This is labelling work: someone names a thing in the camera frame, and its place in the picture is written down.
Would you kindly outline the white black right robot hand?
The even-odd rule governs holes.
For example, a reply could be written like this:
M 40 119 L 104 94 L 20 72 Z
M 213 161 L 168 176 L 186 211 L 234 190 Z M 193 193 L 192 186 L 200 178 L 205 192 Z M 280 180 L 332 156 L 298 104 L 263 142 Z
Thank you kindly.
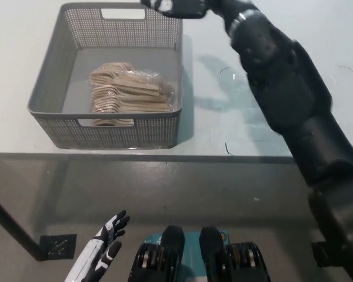
M 201 19 L 221 1 L 210 0 L 141 0 L 141 4 L 168 18 Z

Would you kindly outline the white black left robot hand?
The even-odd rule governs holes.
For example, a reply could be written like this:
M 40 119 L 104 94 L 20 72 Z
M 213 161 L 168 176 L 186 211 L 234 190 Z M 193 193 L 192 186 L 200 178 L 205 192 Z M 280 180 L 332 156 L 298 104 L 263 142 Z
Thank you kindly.
M 65 282 L 100 281 L 122 247 L 118 237 L 125 234 L 129 220 L 125 210 L 109 219 L 86 244 Z

